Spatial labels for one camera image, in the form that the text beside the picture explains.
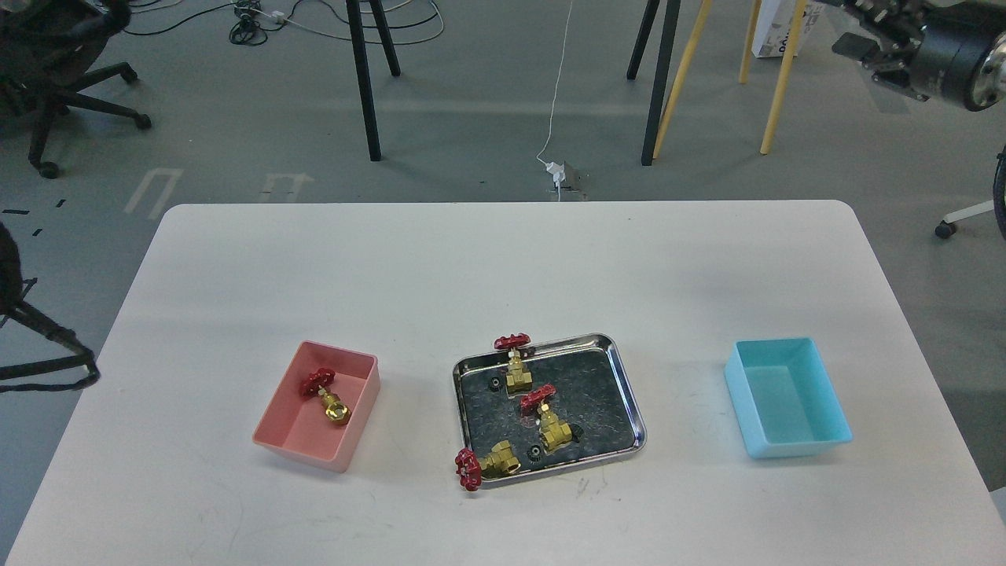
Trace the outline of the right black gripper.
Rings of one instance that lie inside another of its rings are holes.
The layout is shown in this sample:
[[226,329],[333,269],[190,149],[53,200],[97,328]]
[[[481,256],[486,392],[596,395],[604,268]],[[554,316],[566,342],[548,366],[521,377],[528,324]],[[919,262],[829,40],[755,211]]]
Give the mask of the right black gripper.
[[835,1],[864,37],[843,33],[832,52],[874,83],[917,101],[991,107],[1004,100],[1005,8],[992,1]]

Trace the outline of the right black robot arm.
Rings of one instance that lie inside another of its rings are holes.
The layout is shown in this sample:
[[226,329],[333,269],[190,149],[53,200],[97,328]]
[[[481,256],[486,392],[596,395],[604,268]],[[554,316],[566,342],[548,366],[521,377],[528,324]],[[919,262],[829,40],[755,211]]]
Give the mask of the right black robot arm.
[[1004,100],[1005,7],[992,1],[832,1],[869,36],[845,32],[832,51],[877,85],[970,112]]

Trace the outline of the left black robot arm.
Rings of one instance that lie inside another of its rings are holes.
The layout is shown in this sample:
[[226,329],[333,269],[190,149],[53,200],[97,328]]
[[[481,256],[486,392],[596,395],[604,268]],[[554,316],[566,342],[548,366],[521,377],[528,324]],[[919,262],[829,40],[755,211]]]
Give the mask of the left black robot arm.
[[72,352],[68,357],[43,359],[43,361],[18,363],[18,365],[3,366],[1,377],[13,380],[18,377],[33,377],[55,373],[58,370],[83,368],[86,376],[68,384],[3,384],[1,391],[79,391],[100,380],[101,373],[97,367],[96,355],[86,345],[80,343],[75,333],[58,325],[39,309],[33,307],[23,297],[24,282],[20,252],[6,226],[1,226],[1,313],[4,318],[10,318],[30,329],[33,333],[43,336],[51,343],[59,344]]

